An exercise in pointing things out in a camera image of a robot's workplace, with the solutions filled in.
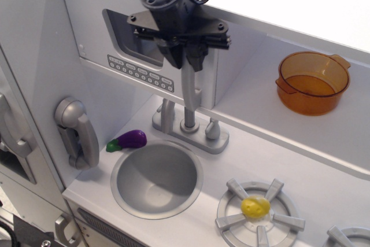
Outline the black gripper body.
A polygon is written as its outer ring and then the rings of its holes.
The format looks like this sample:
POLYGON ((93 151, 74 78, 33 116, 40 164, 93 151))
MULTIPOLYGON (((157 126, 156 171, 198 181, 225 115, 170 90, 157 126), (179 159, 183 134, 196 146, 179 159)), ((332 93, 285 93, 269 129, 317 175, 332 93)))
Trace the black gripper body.
POLYGON ((141 38, 158 38, 182 45, 196 41, 216 49, 228 49, 231 44, 228 24, 190 0, 143 0, 143 6, 145 11, 127 19, 141 38))

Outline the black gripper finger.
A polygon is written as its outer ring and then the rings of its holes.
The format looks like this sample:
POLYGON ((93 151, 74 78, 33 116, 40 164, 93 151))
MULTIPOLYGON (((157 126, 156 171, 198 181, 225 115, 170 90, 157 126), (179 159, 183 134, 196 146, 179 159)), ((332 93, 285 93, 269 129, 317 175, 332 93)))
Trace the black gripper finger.
POLYGON ((203 70, 203 62, 208 55, 208 47, 204 43, 192 44, 185 46, 186 58, 195 72, 203 70))
POLYGON ((183 66, 183 47, 177 41, 154 39, 160 53, 175 68, 181 69, 183 66))

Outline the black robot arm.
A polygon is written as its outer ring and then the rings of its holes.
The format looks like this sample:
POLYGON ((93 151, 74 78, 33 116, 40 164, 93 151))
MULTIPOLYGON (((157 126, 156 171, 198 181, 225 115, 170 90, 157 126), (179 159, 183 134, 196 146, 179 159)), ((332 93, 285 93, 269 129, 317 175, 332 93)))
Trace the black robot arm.
POLYGON ((203 69, 210 48, 228 49, 228 24, 206 13, 208 0, 140 0, 144 12, 129 16, 135 35, 153 40, 170 64, 180 69, 187 59, 193 70, 203 69))

